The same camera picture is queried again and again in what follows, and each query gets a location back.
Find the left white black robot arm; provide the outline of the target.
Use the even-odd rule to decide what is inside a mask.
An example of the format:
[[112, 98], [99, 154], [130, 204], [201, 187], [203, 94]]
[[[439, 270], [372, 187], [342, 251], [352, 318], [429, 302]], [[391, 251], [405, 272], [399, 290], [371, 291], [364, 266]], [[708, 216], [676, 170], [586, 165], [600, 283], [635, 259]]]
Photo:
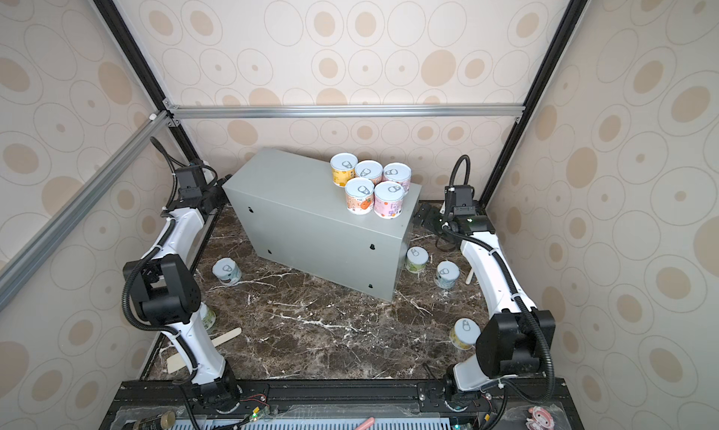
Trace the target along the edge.
[[135, 328], [165, 335], [189, 371], [192, 394], [209, 406], [231, 407], [240, 398], [226, 359], [215, 349], [200, 316], [201, 291], [189, 256], [211, 214], [228, 203], [226, 179], [200, 160], [174, 169], [174, 191], [163, 208], [165, 225], [148, 252], [123, 268], [122, 310]]

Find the brown orange label can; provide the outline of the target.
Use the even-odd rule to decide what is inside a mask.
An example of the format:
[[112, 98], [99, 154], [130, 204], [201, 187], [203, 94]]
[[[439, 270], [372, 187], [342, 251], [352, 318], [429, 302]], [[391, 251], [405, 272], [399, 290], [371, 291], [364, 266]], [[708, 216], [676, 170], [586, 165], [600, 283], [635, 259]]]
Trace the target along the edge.
[[355, 177], [345, 186], [346, 208], [355, 215], [366, 215], [374, 209], [374, 183], [370, 179]]

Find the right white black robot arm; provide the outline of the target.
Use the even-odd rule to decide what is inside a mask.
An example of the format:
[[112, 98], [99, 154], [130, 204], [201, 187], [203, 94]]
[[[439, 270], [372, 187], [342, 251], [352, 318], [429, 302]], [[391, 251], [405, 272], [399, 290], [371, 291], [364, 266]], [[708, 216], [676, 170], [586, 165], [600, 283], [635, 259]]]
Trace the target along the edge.
[[503, 385], [529, 403], [547, 403], [556, 387], [550, 354], [555, 319], [552, 312], [537, 308], [519, 285], [473, 193], [468, 185], [450, 185], [442, 208], [423, 205], [413, 217], [415, 224], [460, 249], [489, 313], [474, 343], [475, 354], [448, 369], [445, 400], [454, 405], [472, 393]]

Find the orange pink label can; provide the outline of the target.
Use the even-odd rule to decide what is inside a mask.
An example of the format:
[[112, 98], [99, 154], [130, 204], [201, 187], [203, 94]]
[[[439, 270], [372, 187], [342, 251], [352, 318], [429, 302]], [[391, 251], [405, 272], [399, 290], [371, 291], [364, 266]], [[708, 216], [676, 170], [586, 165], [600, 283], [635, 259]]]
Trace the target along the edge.
[[369, 179], [374, 185], [383, 180], [383, 165], [380, 162], [367, 160], [358, 162], [355, 167], [356, 177]]

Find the yellow label can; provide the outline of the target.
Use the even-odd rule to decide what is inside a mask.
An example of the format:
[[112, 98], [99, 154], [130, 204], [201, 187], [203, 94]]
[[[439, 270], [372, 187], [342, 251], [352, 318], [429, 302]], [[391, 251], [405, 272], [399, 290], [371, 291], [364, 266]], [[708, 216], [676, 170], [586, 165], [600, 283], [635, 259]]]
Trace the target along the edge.
[[358, 158], [351, 153], [338, 153], [331, 157], [330, 166], [333, 175], [333, 184], [344, 188], [346, 183], [356, 176]]

